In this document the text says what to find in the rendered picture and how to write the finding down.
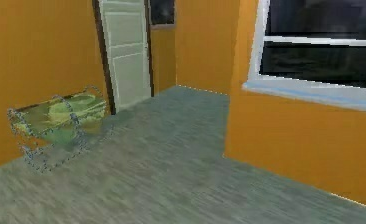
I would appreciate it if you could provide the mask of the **white panelled room door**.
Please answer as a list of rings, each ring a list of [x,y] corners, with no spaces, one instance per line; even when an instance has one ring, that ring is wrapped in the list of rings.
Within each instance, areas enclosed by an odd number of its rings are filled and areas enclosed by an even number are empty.
[[[145,0],[99,0],[115,110],[151,97]]]

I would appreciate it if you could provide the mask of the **dark framed window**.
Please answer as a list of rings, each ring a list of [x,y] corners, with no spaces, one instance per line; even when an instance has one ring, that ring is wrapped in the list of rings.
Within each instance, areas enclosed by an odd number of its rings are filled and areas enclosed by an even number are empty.
[[[149,2],[151,22],[154,26],[175,23],[175,0],[149,0]]]

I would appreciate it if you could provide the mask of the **white framed window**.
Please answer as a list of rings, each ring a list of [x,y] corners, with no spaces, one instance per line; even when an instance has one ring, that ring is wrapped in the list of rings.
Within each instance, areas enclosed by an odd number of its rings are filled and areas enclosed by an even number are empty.
[[[258,0],[243,87],[366,111],[366,0]]]

